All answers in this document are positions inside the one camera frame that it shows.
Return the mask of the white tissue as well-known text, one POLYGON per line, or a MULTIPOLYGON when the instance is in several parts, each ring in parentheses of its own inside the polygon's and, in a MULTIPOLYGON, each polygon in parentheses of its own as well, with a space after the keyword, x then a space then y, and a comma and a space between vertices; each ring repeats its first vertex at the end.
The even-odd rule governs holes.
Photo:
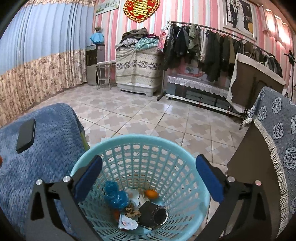
POLYGON ((125 188, 125 192, 128 194, 131 203, 137 208, 140 208, 147 201, 142 189, 125 188))

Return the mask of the blue patterned fringed cloth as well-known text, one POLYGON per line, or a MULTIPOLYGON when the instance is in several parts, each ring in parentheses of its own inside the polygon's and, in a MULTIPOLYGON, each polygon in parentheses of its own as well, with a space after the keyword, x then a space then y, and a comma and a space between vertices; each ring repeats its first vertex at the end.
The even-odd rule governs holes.
POLYGON ((243 125, 263 136, 280 189, 280 235, 295 214, 295 104, 270 87, 261 89, 243 125))

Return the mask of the light blue plastic basket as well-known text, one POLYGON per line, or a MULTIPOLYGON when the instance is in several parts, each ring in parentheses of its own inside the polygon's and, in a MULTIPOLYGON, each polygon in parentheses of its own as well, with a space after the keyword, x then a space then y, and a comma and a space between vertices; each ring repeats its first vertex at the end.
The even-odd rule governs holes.
POLYGON ((94 156, 102 158, 102 170, 79 207, 102 240, 189 240, 203 223, 210 194, 195 158, 180 145, 147 135, 110 138, 84 153, 72 173, 94 156), (107 181, 116 182, 121 190, 155 190, 157 204, 168 212, 167 222, 155 230, 120 230, 104 199, 107 181))

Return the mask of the blue water bottle cover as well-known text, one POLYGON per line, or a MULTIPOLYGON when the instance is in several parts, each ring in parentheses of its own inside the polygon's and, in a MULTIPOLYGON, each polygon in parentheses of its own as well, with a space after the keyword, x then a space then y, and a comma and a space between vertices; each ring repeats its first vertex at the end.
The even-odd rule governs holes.
POLYGON ((93 33, 90 40, 92 44, 104 44, 104 35, 100 32, 93 33))

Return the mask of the black smartphone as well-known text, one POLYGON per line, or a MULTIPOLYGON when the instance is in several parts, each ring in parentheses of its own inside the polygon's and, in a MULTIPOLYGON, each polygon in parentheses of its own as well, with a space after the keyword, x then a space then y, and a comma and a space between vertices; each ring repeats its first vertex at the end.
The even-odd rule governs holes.
POLYGON ((16 152, 18 154, 27 150, 35 139, 36 120, 34 118, 24 122, 18 132, 18 140, 16 142, 16 152))

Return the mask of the red gold heart decoration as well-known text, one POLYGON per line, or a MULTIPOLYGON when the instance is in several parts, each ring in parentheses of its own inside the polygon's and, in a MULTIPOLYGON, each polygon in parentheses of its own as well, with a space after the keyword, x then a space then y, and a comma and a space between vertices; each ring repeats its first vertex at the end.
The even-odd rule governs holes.
POLYGON ((160 0, 125 1, 123 12, 130 20, 142 23, 158 10, 160 4, 160 0))

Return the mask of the patterned covered cabinet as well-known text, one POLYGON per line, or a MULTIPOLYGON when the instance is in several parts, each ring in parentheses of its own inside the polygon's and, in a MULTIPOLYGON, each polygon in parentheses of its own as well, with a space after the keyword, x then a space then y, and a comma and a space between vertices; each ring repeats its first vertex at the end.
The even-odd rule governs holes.
POLYGON ((126 48, 116 51, 118 91, 153 96, 163 79, 163 53, 155 47, 146 50, 126 48))

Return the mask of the printed snack wrapper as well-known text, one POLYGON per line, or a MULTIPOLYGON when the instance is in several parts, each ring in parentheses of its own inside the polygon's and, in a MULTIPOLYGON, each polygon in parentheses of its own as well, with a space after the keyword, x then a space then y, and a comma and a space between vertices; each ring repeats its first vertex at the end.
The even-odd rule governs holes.
POLYGON ((138 228, 138 223, 137 221, 120 214, 118 228, 121 230, 136 230, 138 228))

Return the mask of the clothes rack with garments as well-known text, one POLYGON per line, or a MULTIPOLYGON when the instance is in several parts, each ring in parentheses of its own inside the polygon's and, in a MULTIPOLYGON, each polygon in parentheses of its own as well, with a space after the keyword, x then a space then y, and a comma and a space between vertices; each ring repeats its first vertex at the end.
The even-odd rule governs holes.
POLYGON ((164 46, 163 70, 178 68, 181 62, 197 66, 207 75, 210 82, 217 81, 221 72, 232 76, 237 54, 243 54, 263 64, 283 77, 280 63, 272 54, 245 40, 237 40, 194 24, 179 26, 175 23, 168 27, 168 37, 164 46))

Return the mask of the blue plastic bag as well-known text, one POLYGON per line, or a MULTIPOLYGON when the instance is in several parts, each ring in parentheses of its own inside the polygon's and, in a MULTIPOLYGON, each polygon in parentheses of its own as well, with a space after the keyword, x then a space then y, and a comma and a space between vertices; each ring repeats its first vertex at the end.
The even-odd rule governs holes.
POLYGON ((104 200, 110 208, 119 211, 124 210, 130 204, 128 194, 124 190, 119 190, 118 184, 114 181, 105 183, 104 200))

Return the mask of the pile of folded clothes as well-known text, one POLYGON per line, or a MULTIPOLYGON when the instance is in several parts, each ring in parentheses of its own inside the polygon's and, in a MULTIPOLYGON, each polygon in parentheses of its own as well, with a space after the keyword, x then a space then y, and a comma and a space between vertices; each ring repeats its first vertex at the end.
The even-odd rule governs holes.
POLYGON ((115 50, 136 49, 137 51, 154 48, 158 45, 159 36, 149 34, 147 28, 135 29, 125 32, 121 41, 115 46, 115 50))

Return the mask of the brown crumpled wrapper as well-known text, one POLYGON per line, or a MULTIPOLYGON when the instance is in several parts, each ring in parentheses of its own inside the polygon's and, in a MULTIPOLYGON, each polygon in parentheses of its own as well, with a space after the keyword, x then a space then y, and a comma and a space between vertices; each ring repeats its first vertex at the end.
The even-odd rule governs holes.
POLYGON ((125 216, 131 219, 140 218, 142 216, 142 213, 138 210, 137 207, 135 207, 132 203, 130 203, 125 208, 125 216))

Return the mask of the small metal chair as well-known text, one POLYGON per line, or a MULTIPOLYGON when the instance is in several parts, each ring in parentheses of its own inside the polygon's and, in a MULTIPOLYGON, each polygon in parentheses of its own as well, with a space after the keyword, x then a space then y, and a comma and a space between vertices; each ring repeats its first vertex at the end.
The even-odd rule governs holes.
POLYGON ((96 64, 93 64, 92 67, 95 68, 96 78, 97 78, 97 84, 96 86, 98 88, 101 87, 101 82, 107 83, 109 89, 111 89, 111 70, 112 67, 116 66, 116 61, 102 61, 98 62, 96 64))

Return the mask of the framed wall picture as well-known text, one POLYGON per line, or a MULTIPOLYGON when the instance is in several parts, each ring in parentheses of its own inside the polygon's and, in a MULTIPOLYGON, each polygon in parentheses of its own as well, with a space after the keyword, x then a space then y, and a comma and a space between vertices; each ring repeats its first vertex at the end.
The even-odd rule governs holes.
POLYGON ((241 34, 252 41, 257 40, 256 7, 251 1, 229 1, 223 2, 224 28, 241 34))

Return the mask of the blue fuzzy blanket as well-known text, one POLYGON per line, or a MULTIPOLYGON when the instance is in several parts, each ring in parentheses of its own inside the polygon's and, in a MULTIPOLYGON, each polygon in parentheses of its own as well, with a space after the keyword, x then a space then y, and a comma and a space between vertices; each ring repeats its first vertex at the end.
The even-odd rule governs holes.
POLYGON ((83 125, 65 103, 45 106, 1 128, 1 209, 21 237, 26 236, 26 215, 35 182, 58 182, 70 174, 85 153, 82 133, 83 125), (19 154, 19 129, 30 119, 36 121, 34 143, 19 154))

